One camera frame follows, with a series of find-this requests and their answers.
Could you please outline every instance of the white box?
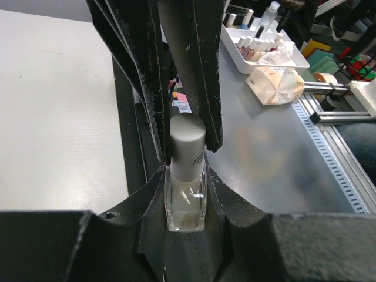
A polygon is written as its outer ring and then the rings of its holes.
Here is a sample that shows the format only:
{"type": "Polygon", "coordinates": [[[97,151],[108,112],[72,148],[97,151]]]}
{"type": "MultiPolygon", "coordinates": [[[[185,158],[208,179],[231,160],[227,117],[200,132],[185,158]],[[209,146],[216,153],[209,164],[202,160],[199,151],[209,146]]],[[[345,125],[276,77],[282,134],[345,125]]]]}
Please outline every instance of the white box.
{"type": "MultiPolygon", "coordinates": [[[[291,41],[291,39],[287,36],[285,31],[281,31],[280,33],[283,34],[282,39],[285,41],[291,41]]],[[[302,75],[309,67],[310,64],[307,62],[305,57],[300,53],[300,51],[294,46],[293,50],[293,63],[291,65],[261,65],[257,62],[249,62],[244,60],[242,55],[240,54],[239,50],[236,47],[236,43],[239,41],[241,36],[252,36],[254,37],[256,34],[255,27],[252,27],[251,30],[246,29],[239,29],[239,28],[226,28],[222,25],[221,31],[221,40],[224,43],[227,51],[229,52],[231,58],[233,59],[237,69],[239,72],[244,74],[251,74],[255,67],[258,66],[291,66],[294,67],[296,72],[299,75],[302,75]]],[[[274,28],[269,29],[267,32],[263,32],[261,34],[261,39],[275,39],[277,36],[277,32],[274,28]]]]}

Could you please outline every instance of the nail polish bottle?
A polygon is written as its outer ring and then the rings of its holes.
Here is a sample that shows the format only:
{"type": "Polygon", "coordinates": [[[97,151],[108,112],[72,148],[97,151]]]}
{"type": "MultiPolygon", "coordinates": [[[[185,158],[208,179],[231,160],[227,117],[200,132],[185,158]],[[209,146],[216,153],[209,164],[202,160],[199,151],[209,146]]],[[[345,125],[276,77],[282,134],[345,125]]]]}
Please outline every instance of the nail polish bottle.
{"type": "Polygon", "coordinates": [[[258,29],[258,31],[257,31],[257,33],[256,33],[256,35],[255,35],[254,37],[255,37],[255,38],[260,38],[261,34],[262,34],[263,31],[264,31],[264,28],[265,28],[265,27],[261,26],[261,27],[258,29]]]}
{"type": "Polygon", "coordinates": [[[237,28],[241,28],[241,23],[242,23],[243,20],[244,20],[244,16],[243,16],[243,15],[238,15],[236,18],[237,18],[238,20],[237,20],[235,26],[237,26],[237,28]]]}
{"type": "Polygon", "coordinates": [[[260,43],[257,45],[257,47],[254,50],[254,55],[251,60],[252,62],[257,62],[261,58],[264,44],[265,44],[265,41],[260,39],[260,43]]]}
{"type": "Polygon", "coordinates": [[[248,23],[251,20],[252,16],[253,10],[248,10],[246,17],[243,19],[243,22],[241,23],[241,29],[248,29],[248,23]]]}
{"type": "Polygon", "coordinates": [[[238,43],[236,44],[236,47],[237,49],[239,50],[239,52],[243,55],[243,50],[244,50],[244,43],[246,42],[247,38],[245,36],[241,36],[239,38],[239,41],[238,43]]]}
{"type": "Polygon", "coordinates": [[[265,39],[265,48],[264,48],[264,52],[265,53],[267,53],[268,52],[268,47],[269,47],[269,45],[270,45],[270,40],[268,40],[268,39],[265,39]]]}
{"type": "Polygon", "coordinates": [[[252,24],[253,24],[253,21],[254,21],[254,16],[252,16],[252,18],[249,20],[249,23],[248,23],[248,29],[251,28],[252,24]]]}
{"type": "Polygon", "coordinates": [[[264,40],[263,44],[260,47],[260,55],[259,55],[258,59],[260,59],[262,56],[264,56],[266,54],[266,47],[267,47],[268,44],[269,44],[269,42],[266,42],[266,40],[264,40]]]}
{"type": "Polygon", "coordinates": [[[277,49],[278,44],[280,43],[280,40],[281,40],[282,36],[283,36],[282,33],[277,34],[276,39],[274,40],[274,41],[275,41],[275,44],[274,44],[274,46],[271,48],[271,51],[274,51],[274,50],[277,49]]]}
{"type": "Polygon", "coordinates": [[[236,14],[232,13],[229,17],[229,20],[227,21],[226,28],[233,28],[235,19],[236,19],[236,14]]]}
{"type": "Polygon", "coordinates": [[[244,44],[243,44],[243,51],[241,52],[241,55],[243,56],[243,58],[245,58],[248,55],[248,51],[249,51],[248,46],[251,43],[251,41],[252,41],[252,37],[247,36],[247,39],[246,41],[244,41],[244,44]]]}
{"type": "Polygon", "coordinates": [[[164,184],[167,228],[175,232],[203,231],[207,199],[206,128],[200,117],[192,113],[176,115],[170,124],[174,153],[164,184]]]}
{"type": "Polygon", "coordinates": [[[284,45],[284,43],[285,43],[285,41],[284,40],[282,40],[282,39],[280,39],[280,41],[279,41],[279,43],[278,43],[278,45],[277,45],[277,48],[276,49],[278,49],[280,46],[283,46],[284,45]]]}
{"type": "Polygon", "coordinates": [[[258,44],[260,44],[260,40],[257,39],[257,38],[253,38],[252,42],[248,46],[248,54],[245,57],[246,61],[252,61],[252,58],[253,58],[254,53],[255,53],[255,49],[258,46],[258,44]]]}
{"type": "Polygon", "coordinates": [[[273,48],[274,44],[276,44],[276,42],[271,39],[268,47],[266,47],[266,52],[270,52],[271,49],[273,48]]]}
{"type": "Polygon", "coordinates": [[[226,26],[227,22],[229,21],[230,13],[226,13],[226,16],[223,19],[223,24],[226,26]]]}

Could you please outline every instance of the nail polish bottles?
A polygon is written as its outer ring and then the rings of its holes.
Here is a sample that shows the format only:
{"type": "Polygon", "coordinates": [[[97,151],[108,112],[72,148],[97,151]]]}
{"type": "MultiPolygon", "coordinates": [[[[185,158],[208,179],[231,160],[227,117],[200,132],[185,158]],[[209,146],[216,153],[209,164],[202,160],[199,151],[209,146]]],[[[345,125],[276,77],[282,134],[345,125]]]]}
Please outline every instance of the nail polish bottles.
{"type": "Polygon", "coordinates": [[[271,49],[273,48],[274,44],[276,44],[276,42],[274,40],[270,40],[270,43],[269,43],[269,46],[266,48],[266,51],[267,52],[270,52],[271,49]]]}
{"type": "Polygon", "coordinates": [[[247,39],[246,39],[246,41],[243,44],[243,52],[241,53],[241,55],[243,56],[243,58],[245,58],[248,55],[248,52],[249,52],[248,46],[251,43],[252,39],[253,38],[251,36],[247,36],[247,39]]]}
{"type": "Polygon", "coordinates": [[[264,46],[265,46],[264,44],[265,44],[265,41],[260,39],[260,43],[257,45],[257,47],[254,50],[254,55],[251,59],[252,62],[257,62],[261,58],[262,51],[265,50],[265,49],[263,49],[264,46]]]}
{"type": "Polygon", "coordinates": [[[226,16],[224,17],[223,24],[226,26],[227,22],[229,21],[230,13],[226,13],[226,16]]]}
{"type": "Polygon", "coordinates": [[[241,23],[243,22],[244,20],[244,16],[243,15],[237,15],[236,17],[237,21],[236,21],[236,24],[234,24],[237,28],[241,28],[241,23]]]}
{"type": "Polygon", "coordinates": [[[243,22],[241,23],[241,29],[248,29],[248,23],[251,20],[252,16],[253,10],[248,10],[246,17],[243,19],[243,22]]]}
{"type": "Polygon", "coordinates": [[[233,28],[235,19],[236,19],[236,14],[232,13],[229,17],[229,20],[227,21],[226,28],[233,28]]]}
{"type": "Polygon", "coordinates": [[[271,51],[274,51],[274,50],[276,50],[277,49],[277,47],[278,47],[278,44],[279,44],[279,41],[281,40],[281,38],[283,37],[283,34],[282,33],[278,33],[277,34],[277,36],[276,36],[276,38],[275,38],[275,42],[276,42],[276,44],[273,46],[273,47],[271,47],[271,51]]]}
{"type": "Polygon", "coordinates": [[[237,49],[241,54],[243,54],[243,49],[244,49],[244,43],[246,42],[247,38],[245,36],[241,36],[238,43],[236,44],[237,49]]]}
{"type": "Polygon", "coordinates": [[[269,45],[270,45],[270,40],[265,39],[265,48],[264,48],[264,52],[265,52],[265,53],[269,52],[269,51],[267,50],[268,47],[269,47],[269,45]]]}
{"type": "Polygon", "coordinates": [[[280,41],[279,41],[279,43],[278,43],[278,45],[277,45],[277,49],[278,49],[278,47],[283,46],[284,43],[285,43],[285,41],[282,40],[282,39],[280,39],[280,41]]]}
{"type": "Polygon", "coordinates": [[[252,58],[254,56],[254,53],[255,53],[255,49],[256,47],[260,44],[260,40],[257,39],[257,38],[253,38],[252,42],[249,44],[248,46],[248,54],[247,56],[245,57],[245,60],[246,61],[252,61],[252,58]]]}
{"type": "Polygon", "coordinates": [[[249,23],[248,23],[248,29],[251,28],[252,24],[253,24],[253,21],[254,21],[254,16],[252,16],[252,18],[249,20],[249,23]]]}

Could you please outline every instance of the clear nail polish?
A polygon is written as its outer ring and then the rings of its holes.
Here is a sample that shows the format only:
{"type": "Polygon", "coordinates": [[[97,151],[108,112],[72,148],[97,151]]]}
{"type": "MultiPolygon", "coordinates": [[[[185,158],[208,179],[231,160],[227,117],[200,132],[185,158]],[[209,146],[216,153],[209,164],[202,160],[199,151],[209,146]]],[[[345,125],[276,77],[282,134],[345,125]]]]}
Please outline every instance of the clear nail polish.
{"type": "Polygon", "coordinates": [[[175,232],[204,230],[206,213],[206,128],[192,113],[171,119],[173,156],[164,187],[167,227],[175,232]]]}

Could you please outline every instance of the white table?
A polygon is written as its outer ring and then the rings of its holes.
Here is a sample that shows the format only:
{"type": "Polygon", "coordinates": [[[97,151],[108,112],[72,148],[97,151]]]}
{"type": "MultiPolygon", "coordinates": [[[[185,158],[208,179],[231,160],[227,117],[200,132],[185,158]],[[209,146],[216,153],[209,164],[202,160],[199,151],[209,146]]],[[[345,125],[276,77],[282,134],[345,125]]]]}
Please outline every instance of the white table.
{"type": "Polygon", "coordinates": [[[112,57],[92,23],[0,11],[0,209],[127,197],[112,57]]]}

